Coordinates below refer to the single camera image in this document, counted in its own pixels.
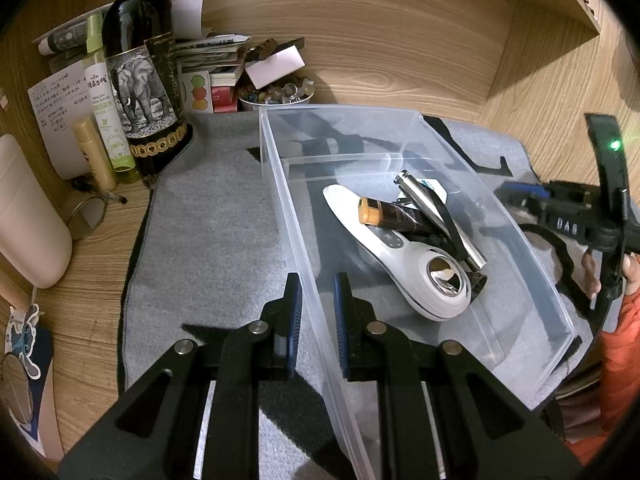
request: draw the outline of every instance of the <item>bowl of stones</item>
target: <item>bowl of stones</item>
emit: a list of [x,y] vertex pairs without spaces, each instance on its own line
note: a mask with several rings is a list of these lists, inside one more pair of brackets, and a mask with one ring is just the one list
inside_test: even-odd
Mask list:
[[315,91],[313,81],[290,74],[259,90],[251,84],[241,86],[238,99],[243,110],[251,111],[263,106],[307,104]]

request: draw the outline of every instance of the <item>gray cloth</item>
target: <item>gray cloth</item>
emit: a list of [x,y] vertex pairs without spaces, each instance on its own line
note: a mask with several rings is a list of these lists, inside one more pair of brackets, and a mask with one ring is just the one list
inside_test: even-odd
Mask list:
[[[206,343],[208,334],[257,319],[265,302],[281,296],[286,279],[270,192],[260,163],[247,151],[258,146],[257,115],[213,114],[190,122],[194,138],[164,170],[149,205],[140,256],[124,301],[126,386],[177,339]],[[507,158],[515,180],[536,181],[516,140],[472,124],[446,124],[476,163],[497,167],[499,153]],[[491,189],[504,180],[481,176]],[[541,247],[536,248],[538,255],[556,276],[550,249],[539,240],[533,243]],[[572,254],[579,257],[580,250],[576,246]],[[588,324],[567,298],[563,301],[582,344],[527,403],[530,408],[558,386],[591,341]],[[511,351],[523,355],[532,349],[516,345]],[[297,377],[287,388],[265,383],[261,392],[261,478],[352,478],[319,393],[321,370],[303,309]],[[377,428],[375,413],[359,416],[369,417],[371,427]]]

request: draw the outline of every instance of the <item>stack of books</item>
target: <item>stack of books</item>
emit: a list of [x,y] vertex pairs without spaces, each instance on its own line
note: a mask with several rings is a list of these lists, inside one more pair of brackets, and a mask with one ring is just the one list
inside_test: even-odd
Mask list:
[[182,76],[189,79],[199,74],[209,79],[214,112],[238,110],[234,88],[244,71],[244,46],[250,40],[251,37],[241,34],[222,34],[176,43],[176,60]]

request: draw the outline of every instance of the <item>white cylindrical container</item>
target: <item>white cylindrical container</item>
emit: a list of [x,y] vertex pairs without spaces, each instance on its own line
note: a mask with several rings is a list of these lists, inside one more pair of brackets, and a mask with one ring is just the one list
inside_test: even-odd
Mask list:
[[0,137],[0,253],[38,288],[54,285],[71,258],[71,234],[14,136]]

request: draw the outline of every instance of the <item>hand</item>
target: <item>hand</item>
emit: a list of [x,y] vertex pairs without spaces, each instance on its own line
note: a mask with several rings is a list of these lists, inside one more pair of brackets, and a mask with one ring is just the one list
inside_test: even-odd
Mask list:
[[[625,254],[622,260],[622,273],[626,278],[625,296],[635,294],[640,288],[640,256],[637,254]],[[586,251],[582,256],[582,266],[584,267],[584,287],[587,296],[591,299],[595,298],[600,292],[602,285],[596,277],[596,262],[593,259],[591,251]]]

